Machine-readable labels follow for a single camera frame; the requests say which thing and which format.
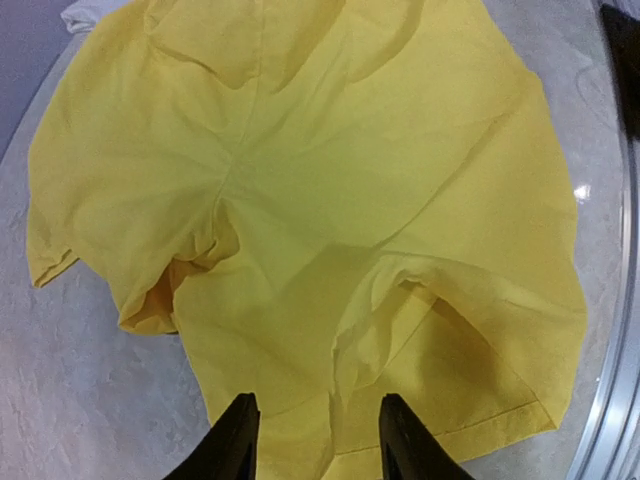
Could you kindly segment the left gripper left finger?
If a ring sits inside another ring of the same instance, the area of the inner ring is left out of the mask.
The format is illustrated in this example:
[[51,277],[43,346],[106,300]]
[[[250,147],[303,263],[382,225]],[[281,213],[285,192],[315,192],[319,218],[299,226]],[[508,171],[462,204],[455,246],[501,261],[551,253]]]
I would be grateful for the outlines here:
[[259,423],[255,394],[238,394],[169,480],[255,479]]

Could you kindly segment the white t-shirt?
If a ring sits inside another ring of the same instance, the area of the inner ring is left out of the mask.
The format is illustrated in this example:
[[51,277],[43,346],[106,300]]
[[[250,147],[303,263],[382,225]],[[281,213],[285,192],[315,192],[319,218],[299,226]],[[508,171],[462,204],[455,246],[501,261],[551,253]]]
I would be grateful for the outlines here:
[[70,34],[87,33],[128,3],[129,0],[78,0],[66,7],[60,17]]

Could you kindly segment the yellow garment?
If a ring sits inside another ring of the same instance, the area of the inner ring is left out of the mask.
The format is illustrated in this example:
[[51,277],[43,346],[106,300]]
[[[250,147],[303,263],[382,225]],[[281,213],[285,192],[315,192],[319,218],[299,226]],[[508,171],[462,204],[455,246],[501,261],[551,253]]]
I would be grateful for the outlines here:
[[479,1],[134,1],[29,152],[41,287],[178,333],[207,412],[262,413],[262,479],[372,479],[400,394],[456,460],[557,428],[586,332],[540,79]]

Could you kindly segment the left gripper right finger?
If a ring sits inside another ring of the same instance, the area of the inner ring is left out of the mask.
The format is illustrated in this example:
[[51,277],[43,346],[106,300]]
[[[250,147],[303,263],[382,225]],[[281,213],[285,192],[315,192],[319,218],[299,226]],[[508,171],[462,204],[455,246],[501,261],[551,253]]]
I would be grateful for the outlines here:
[[379,437],[384,480],[473,480],[399,394],[382,399]]

